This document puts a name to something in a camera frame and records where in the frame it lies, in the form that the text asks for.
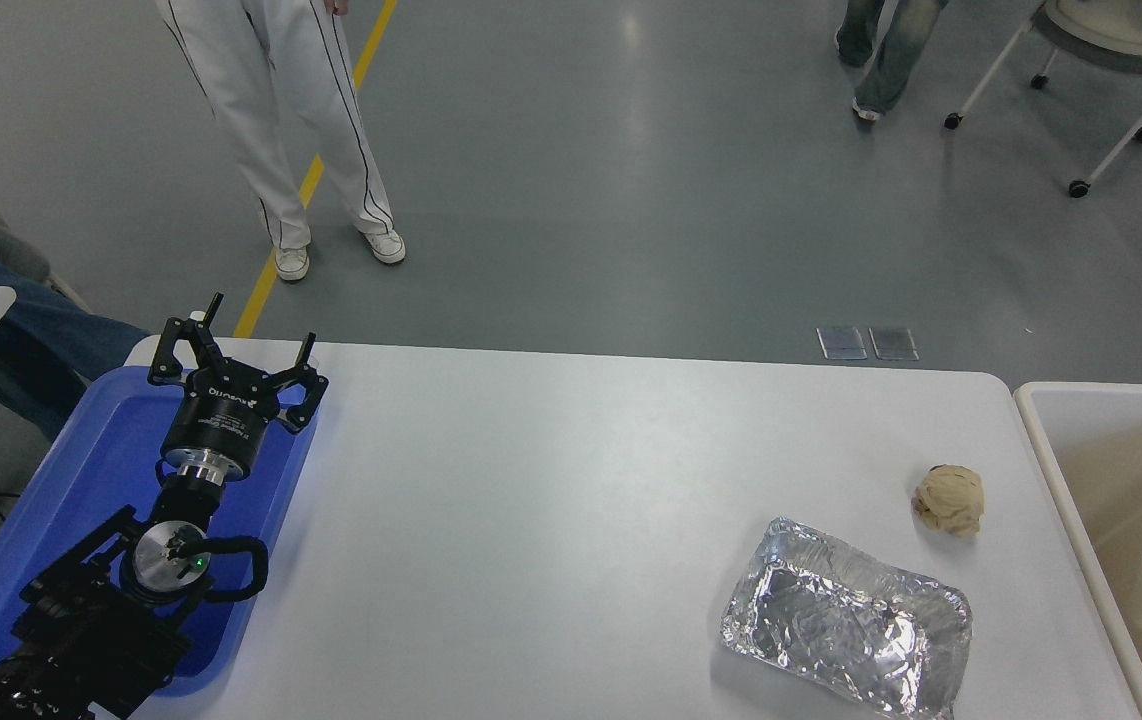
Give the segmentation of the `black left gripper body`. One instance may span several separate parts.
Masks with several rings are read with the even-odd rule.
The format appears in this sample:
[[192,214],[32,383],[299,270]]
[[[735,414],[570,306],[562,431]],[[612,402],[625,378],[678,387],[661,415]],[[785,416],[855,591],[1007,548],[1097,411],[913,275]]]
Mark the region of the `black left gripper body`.
[[270,419],[278,416],[278,392],[266,378],[264,370],[191,371],[164,437],[164,459],[178,467],[207,451],[236,471],[251,470]]

